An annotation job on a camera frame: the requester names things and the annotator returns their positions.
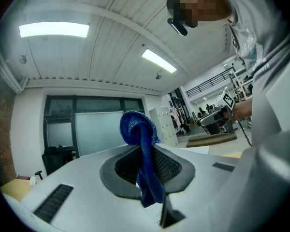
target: window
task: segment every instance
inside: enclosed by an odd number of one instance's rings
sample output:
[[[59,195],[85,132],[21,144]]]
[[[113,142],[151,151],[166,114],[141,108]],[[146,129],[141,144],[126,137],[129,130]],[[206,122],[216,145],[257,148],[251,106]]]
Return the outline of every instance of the window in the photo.
[[[120,100],[115,99],[77,99],[77,113],[117,112],[122,111]]]
[[[125,100],[125,107],[127,111],[142,111],[139,101],[136,100]]]
[[[72,100],[50,100],[49,111],[45,111],[46,115],[72,115],[72,103]]]
[[[125,111],[144,112],[141,99],[96,96],[47,96],[44,145],[75,151],[76,157],[125,144],[120,118]]]
[[[48,146],[73,146],[71,122],[47,123]]]

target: black handle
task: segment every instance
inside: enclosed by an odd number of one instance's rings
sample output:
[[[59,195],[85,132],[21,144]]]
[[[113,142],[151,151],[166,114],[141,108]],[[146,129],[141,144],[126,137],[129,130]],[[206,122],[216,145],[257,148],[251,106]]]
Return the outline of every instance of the black handle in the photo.
[[[40,179],[43,180],[41,173],[42,173],[42,171],[39,170],[39,171],[36,172],[34,175],[38,175],[38,176],[40,177]]]

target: person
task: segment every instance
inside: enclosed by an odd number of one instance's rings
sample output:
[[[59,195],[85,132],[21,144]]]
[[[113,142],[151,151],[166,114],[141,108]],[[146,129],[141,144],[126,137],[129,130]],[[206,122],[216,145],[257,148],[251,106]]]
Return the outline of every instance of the person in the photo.
[[[253,76],[253,98],[237,103],[232,122],[252,116],[252,144],[281,131],[266,94],[290,61],[290,25],[273,0],[167,0],[174,21],[196,27],[198,21],[227,20],[232,43]]]

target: person's hand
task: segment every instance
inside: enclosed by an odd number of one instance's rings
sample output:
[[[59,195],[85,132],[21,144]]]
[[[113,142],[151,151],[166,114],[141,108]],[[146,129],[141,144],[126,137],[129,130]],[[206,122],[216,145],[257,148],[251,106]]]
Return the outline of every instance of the person's hand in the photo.
[[[252,99],[236,103],[233,107],[232,123],[240,118],[245,118],[251,116],[252,111]],[[227,112],[223,113],[225,120],[229,120],[229,115]]]

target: ceiling beam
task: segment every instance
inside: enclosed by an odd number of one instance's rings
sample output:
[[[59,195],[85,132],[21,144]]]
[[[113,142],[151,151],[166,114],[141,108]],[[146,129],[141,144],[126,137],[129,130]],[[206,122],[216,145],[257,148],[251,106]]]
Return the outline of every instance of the ceiling beam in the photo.
[[[111,19],[115,22],[121,23],[128,28],[138,32],[144,37],[148,38],[158,47],[160,47],[164,52],[166,52],[173,61],[175,61],[187,74],[190,74],[188,68],[184,63],[176,56],[176,54],[160,39],[158,39],[154,34],[140,26],[139,24],[129,20],[128,18],[116,14],[112,11],[108,11],[103,8],[94,7],[87,4],[75,3],[75,2],[48,2],[48,3],[38,3],[35,5],[30,5],[25,7],[24,13],[36,13],[40,11],[74,11],[82,13],[90,13],[93,15],[103,16],[105,18]]]
[[[111,84],[104,82],[75,80],[75,79],[36,79],[28,80],[25,88],[34,87],[75,87],[75,88],[95,88],[95,89],[107,89],[125,91],[131,93],[147,94],[160,96],[161,93],[144,88],[130,87],[126,85]]]

